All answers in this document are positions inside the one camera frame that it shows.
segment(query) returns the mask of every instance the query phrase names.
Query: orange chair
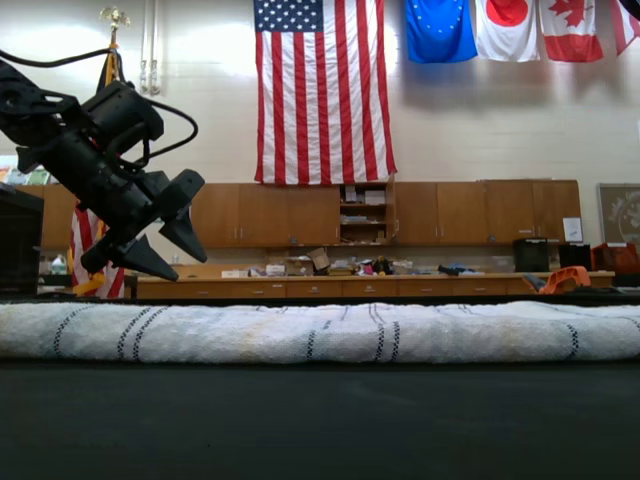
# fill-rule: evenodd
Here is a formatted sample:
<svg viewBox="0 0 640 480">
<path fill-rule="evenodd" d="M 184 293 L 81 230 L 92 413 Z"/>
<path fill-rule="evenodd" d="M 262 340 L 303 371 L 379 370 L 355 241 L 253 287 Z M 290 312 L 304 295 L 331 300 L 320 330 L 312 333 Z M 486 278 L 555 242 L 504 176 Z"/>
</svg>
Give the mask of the orange chair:
<svg viewBox="0 0 640 480">
<path fill-rule="evenodd" d="M 591 278 L 589 272 L 584 267 L 567 267 L 557 272 L 553 272 L 549 280 L 544 280 L 527 274 L 523 277 L 525 283 L 528 283 L 533 289 L 542 295 L 553 295 L 554 293 L 563 293 L 560 286 L 563 283 L 574 281 L 578 287 L 590 287 Z"/>
</svg>

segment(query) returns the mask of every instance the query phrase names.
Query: black container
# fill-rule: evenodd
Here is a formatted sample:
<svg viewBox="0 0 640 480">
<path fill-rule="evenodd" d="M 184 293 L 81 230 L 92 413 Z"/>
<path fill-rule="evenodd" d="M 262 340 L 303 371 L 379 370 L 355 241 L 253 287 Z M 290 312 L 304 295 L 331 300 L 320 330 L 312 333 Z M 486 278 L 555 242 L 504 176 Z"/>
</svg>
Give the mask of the black container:
<svg viewBox="0 0 640 480">
<path fill-rule="evenodd" d="M 0 298 L 38 291 L 44 200 L 0 183 Z"/>
<path fill-rule="evenodd" d="M 587 272 L 591 272 L 591 246 L 590 245 L 560 245 L 558 247 L 560 255 L 560 266 L 567 267 L 584 267 Z"/>
<path fill-rule="evenodd" d="M 546 238 L 524 238 L 513 242 L 516 272 L 548 272 L 549 245 Z"/>
</svg>

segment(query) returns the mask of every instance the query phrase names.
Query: black box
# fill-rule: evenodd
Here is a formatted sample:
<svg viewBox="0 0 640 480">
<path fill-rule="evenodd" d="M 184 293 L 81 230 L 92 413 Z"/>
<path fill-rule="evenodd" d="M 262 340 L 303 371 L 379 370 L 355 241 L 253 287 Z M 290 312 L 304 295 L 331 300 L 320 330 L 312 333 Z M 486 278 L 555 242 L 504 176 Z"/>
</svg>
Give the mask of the black box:
<svg viewBox="0 0 640 480">
<path fill-rule="evenodd" d="M 513 242 L 516 272 L 548 272 L 549 245 L 546 238 L 524 238 Z"/>
</svg>

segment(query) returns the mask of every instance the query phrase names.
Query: white wall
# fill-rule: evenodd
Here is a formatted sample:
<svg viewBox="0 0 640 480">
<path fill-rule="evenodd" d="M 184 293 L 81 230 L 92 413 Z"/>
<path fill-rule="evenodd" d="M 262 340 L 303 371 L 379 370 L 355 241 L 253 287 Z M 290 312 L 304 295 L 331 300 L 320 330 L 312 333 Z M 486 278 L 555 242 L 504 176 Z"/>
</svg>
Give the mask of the white wall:
<svg viewBox="0 0 640 480">
<path fill-rule="evenodd" d="M 252 181 L 257 118 L 252 2 L 160 3 L 163 93 L 158 99 L 193 115 L 202 134 L 154 166 L 170 176 L 194 168 L 209 182 Z M 125 68 L 134 81 L 142 4 L 119 3 L 128 7 L 134 20 L 120 41 Z M 103 2 L 64 0 L 62 8 L 59 5 L 23 0 L 9 13 L 3 6 L 7 21 L 0 30 L 0 48 L 52 58 L 108 43 L 108 26 L 97 19 Z M 59 13 L 34 17 L 38 8 Z M 575 178 L 580 182 L 586 240 L 599 242 L 596 184 L 640 183 L 640 42 L 617 58 L 608 2 L 598 2 L 598 8 L 605 59 L 594 64 L 475 59 L 457 65 L 415 65 L 406 59 L 404 1 L 387 0 L 386 50 L 398 179 Z M 100 66 L 98 60 L 38 72 L 34 78 L 43 87 L 87 98 Z M 24 71 L 32 74 L 33 69 Z M 174 118 L 167 118 L 166 130 L 163 145 L 188 133 L 188 127 Z M 12 148 L 0 139 L 0 154 Z M 174 249 L 157 242 L 154 238 L 170 257 Z"/>
</svg>

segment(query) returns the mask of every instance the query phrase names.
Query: gold flagpole finial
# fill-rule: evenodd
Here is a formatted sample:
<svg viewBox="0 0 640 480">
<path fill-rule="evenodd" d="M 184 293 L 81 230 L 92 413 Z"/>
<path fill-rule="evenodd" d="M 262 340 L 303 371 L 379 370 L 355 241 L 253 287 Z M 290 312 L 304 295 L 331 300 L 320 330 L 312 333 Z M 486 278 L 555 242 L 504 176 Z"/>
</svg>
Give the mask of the gold flagpole finial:
<svg viewBox="0 0 640 480">
<path fill-rule="evenodd" d="M 100 12 L 100 18 L 109 20 L 111 22 L 111 31 L 116 31 L 121 25 L 128 27 L 131 25 L 131 20 L 126 13 L 120 11 L 118 7 L 107 7 Z"/>
</svg>

